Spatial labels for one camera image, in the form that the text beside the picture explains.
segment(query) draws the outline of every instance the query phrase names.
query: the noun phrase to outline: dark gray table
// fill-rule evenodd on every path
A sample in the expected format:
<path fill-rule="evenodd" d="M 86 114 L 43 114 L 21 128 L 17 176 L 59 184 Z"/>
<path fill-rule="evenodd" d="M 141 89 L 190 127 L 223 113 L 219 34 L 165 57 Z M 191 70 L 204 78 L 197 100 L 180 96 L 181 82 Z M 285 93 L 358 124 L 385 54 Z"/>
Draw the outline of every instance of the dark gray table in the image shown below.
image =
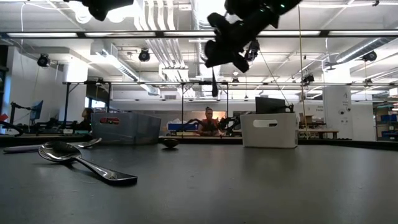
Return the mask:
<path fill-rule="evenodd" d="M 398 223 L 398 152 L 180 145 L 83 150 L 137 175 L 112 187 L 85 167 L 0 154 L 0 223 Z"/>

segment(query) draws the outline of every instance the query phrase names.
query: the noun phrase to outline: white plastic bin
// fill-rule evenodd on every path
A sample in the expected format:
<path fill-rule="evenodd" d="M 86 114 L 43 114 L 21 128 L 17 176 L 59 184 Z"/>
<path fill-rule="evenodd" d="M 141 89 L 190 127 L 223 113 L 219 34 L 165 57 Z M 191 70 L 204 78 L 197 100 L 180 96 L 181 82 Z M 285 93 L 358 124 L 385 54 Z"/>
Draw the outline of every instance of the white plastic bin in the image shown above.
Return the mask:
<path fill-rule="evenodd" d="M 241 126 L 244 147 L 297 147 L 299 122 L 295 113 L 242 115 Z"/>

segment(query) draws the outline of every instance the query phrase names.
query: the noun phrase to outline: ceiling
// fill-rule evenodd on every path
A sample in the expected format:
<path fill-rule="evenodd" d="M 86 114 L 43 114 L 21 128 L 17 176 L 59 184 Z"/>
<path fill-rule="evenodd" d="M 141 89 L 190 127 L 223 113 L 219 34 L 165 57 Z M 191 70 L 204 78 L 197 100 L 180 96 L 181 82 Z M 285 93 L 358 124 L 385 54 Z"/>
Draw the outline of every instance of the ceiling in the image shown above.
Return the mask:
<path fill-rule="evenodd" d="M 24 1 L 0 1 L 0 31 L 1 32 L 20 32 L 21 31 L 21 7 Z M 128 17 L 120 23 L 112 23 L 108 20 L 99 22 L 92 19 L 87 24 L 79 24 L 75 21 L 75 13 L 72 10 L 62 10 L 63 14 L 58 10 L 53 10 L 50 4 L 43 0 L 31 0 L 23 8 L 23 26 L 24 31 L 111 31 L 111 30 L 136 30 L 134 19 Z M 56 7 L 68 7 L 61 1 L 52 1 Z M 208 4 L 209 0 L 200 0 L 199 4 Z M 223 4 L 223 0 L 212 0 L 212 4 Z M 342 5 L 342 4 L 361 4 L 371 1 L 333 1 L 333 0 L 304 0 L 302 4 L 312 5 Z M 192 30 L 194 21 L 192 19 L 192 11 L 180 10 L 178 5 L 190 4 L 190 0 L 174 0 L 174 24 L 179 30 Z M 347 7 L 337 9 L 324 8 L 300 8 L 301 29 L 385 29 L 398 21 L 396 13 L 398 6 L 377 6 L 377 7 Z M 157 20 L 157 8 L 155 7 L 155 21 Z M 299 9 L 296 7 L 280 18 L 279 29 L 299 30 Z M 329 38 L 326 39 L 313 38 L 300 39 L 295 38 L 266 38 L 259 39 L 261 45 L 261 53 L 263 57 L 258 58 L 252 64 L 250 70 L 246 74 L 239 72 L 239 81 L 241 82 L 263 82 L 269 80 L 271 73 L 277 77 L 278 82 L 291 82 L 291 76 L 296 75 L 301 67 L 313 62 L 311 59 L 320 58 L 326 54 L 340 53 L 348 50 L 353 45 L 361 42 L 360 38 Z M 91 55 L 91 43 L 94 40 L 26 40 L 25 44 L 33 47 L 68 47 L 79 54 L 87 57 L 92 63 L 96 64 L 96 68 L 90 69 L 90 76 L 105 77 L 113 81 L 129 81 L 126 80 L 117 69 L 113 66 L 101 62 L 97 55 Z M 141 39 L 111 39 L 109 40 L 119 49 L 119 58 L 125 61 L 132 69 L 137 71 L 146 81 L 162 81 L 159 77 L 159 61 L 152 56 L 148 62 L 140 62 L 138 54 L 141 48 L 148 47 L 145 40 Z M 198 78 L 201 76 L 198 69 L 198 57 L 196 54 L 197 43 L 189 39 L 179 39 L 180 50 L 184 62 L 189 68 L 188 75 L 190 78 Z M 351 78 L 353 81 L 363 80 L 365 77 L 385 72 L 387 70 L 398 67 L 396 65 L 397 56 L 394 54 L 398 49 L 398 41 L 392 41 L 376 50 L 378 60 L 368 63 L 367 69 L 364 69 L 364 62 L 350 62 Z M 316 81 L 322 81 L 322 65 L 315 62 L 315 66 L 311 66 L 311 72 L 315 76 Z M 234 77 L 233 72 L 238 72 L 233 65 L 227 64 L 221 66 L 220 80 L 231 81 Z M 392 73 L 386 75 L 379 82 L 393 82 L 398 80 L 398 75 Z M 131 87 L 131 90 L 139 90 L 138 87 Z"/>

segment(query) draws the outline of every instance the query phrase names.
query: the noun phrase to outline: spoon handle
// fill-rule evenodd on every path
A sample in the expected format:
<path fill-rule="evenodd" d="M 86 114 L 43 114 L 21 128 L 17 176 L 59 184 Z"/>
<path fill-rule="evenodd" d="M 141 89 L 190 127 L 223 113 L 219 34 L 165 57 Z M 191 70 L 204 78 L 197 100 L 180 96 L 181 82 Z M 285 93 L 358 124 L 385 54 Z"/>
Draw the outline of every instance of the spoon handle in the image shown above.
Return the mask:
<path fill-rule="evenodd" d="M 85 167 L 89 168 L 89 170 L 93 171 L 95 174 L 97 174 L 101 179 L 103 179 L 105 182 L 108 182 L 110 184 L 135 184 L 137 183 L 138 177 L 129 175 L 129 174 L 123 174 L 111 169 L 107 169 L 104 167 L 101 167 L 99 165 L 96 165 L 94 163 L 88 162 L 82 158 L 75 158 L 76 161 L 79 163 L 83 164 Z"/>

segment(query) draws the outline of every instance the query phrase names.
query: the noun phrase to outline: gray storage bin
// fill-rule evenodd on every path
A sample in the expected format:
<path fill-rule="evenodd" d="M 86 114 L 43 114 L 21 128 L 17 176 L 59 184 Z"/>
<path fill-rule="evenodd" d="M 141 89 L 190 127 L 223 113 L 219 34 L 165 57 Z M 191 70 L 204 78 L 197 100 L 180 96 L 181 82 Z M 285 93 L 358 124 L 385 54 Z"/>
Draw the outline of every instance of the gray storage bin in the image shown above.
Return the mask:
<path fill-rule="evenodd" d="M 91 117 L 94 138 L 113 144 L 156 144 L 160 118 L 137 113 L 94 113 Z"/>

